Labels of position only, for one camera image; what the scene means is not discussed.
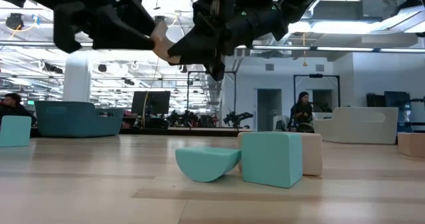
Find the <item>wooden table surface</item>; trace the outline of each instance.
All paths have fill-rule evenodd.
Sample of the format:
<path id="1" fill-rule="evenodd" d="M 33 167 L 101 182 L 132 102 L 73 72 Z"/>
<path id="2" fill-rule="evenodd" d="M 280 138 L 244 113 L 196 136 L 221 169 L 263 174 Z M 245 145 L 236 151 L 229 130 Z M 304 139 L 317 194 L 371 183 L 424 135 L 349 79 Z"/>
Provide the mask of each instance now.
<path id="1" fill-rule="evenodd" d="M 31 140 L 0 149 L 4 224 L 425 223 L 425 160 L 396 146 L 324 144 L 322 177 L 291 189 L 187 179 L 176 148 L 236 138 L 130 136 Z"/>

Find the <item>person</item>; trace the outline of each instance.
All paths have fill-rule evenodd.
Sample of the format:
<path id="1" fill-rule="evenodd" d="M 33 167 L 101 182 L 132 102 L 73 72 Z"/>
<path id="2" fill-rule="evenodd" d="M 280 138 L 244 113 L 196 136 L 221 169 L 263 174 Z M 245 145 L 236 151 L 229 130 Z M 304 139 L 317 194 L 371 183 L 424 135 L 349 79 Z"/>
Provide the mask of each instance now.
<path id="1" fill-rule="evenodd" d="M 0 124 L 4 116 L 28 116 L 31 117 L 32 125 L 37 122 L 37 119 L 22 106 L 21 100 L 21 96 L 16 93 L 5 95 L 5 99 L 0 103 Z"/>
<path id="2" fill-rule="evenodd" d="M 312 121 L 313 107 L 308 102 L 308 93 L 301 92 L 298 96 L 298 102 L 291 108 L 291 119 L 294 121 L 292 128 L 298 124 L 309 124 Z"/>

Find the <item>door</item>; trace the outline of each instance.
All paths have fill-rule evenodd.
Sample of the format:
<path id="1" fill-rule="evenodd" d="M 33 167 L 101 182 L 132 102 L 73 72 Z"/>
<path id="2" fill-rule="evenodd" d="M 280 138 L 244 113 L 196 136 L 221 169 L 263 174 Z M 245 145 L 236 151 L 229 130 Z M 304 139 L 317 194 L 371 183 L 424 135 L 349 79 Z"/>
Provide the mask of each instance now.
<path id="1" fill-rule="evenodd" d="M 313 90 L 313 103 L 313 112 L 332 112 L 332 90 Z"/>
<path id="2" fill-rule="evenodd" d="M 273 117 L 282 115 L 282 90 L 258 89 L 257 131 L 273 131 Z"/>

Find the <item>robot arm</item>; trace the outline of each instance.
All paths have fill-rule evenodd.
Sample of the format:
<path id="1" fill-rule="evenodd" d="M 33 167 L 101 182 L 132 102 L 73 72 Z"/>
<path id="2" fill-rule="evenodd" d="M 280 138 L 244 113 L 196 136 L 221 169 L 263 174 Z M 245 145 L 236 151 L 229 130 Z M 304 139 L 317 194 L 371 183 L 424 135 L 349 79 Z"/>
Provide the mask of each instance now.
<path id="1" fill-rule="evenodd" d="M 5 1 L 22 7 L 26 0 Z M 54 42 L 65 52 L 81 48 L 74 36 L 82 31 L 93 39 L 93 49 L 154 50 L 171 65 L 203 64 L 219 81 L 223 56 L 268 33 L 280 40 L 316 0 L 198 0 L 195 26 L 176 44 L 166 39 L 166 27 L 155 29 L 142 0 L 34 1 L 54 11 Z"/>

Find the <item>teal cushion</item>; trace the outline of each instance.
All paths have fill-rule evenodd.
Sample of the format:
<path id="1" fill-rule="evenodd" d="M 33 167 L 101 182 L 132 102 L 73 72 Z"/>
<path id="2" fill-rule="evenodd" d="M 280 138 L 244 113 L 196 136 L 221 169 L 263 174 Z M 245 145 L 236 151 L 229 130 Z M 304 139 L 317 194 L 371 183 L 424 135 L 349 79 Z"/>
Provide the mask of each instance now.
<path id="1" fill-rule="evenodd" d="M 241 138 L 245 181 L 290 188 L 302 178 L 301 135 L 252 132 Z"/>
<path id="2" fill-rule="evenodd" d="M 175 157 L 180 170 L 193 181 L 214 181 L 240 161 L 240 150 L 227 148 L 179 148 Z"/>
<path id="3" fill-rule="evenodd" d="M 29 146 L 31 118 L 4 116 L 1 120 L 0 147 Z"/>

